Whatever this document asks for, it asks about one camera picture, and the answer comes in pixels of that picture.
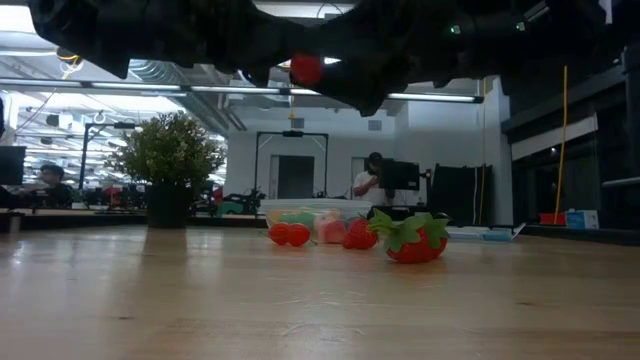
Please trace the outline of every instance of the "computer monitor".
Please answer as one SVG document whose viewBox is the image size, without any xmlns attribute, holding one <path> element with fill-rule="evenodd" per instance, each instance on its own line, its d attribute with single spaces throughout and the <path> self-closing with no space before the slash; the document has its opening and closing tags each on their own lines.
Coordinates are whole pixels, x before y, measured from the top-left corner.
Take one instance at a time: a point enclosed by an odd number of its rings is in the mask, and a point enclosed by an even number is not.
<svg viewBox="0 0 640 360">
<path fill-rule="evenodd" d="M 380 185 L 383 189 L 420 190 L 420 166 L 415 163 L 382 160 Z"/>
<path fill-rule="evenodd" d="M 0 146 L 0 185 L 22 185 L 24 146 Z"/>
</svg>

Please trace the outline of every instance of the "person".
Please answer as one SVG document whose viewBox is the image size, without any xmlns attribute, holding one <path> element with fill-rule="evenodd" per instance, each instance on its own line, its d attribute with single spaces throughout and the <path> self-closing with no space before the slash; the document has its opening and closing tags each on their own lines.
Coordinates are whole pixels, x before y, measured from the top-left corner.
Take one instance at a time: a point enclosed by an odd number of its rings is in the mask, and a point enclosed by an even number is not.
<svg viewBox="0 0 640 360">
<path fill-rule="evenodd" d="M 371 201 L 373 206 L 384 206 L 389 198 L 384 189 L 379 187 L 380 166 L 382 155 L 373 152 L 369 155 L 367 171 L 359 173 L 353 182 L 353 195 L 356 200 Z"/>
<path fill-rule="evenodd" d="M 52 208 L 71 207 L 73 194 L 71 188 L 62 183 L 63 177 L 64 169 L 58 165 L 47 164 L 40 167 L 40 178 L 47 184 L 47 188 L 42 190 L 44 194 L 37 190 L 36 196 L 45 196 L 45 206 Z"/>
</svg>

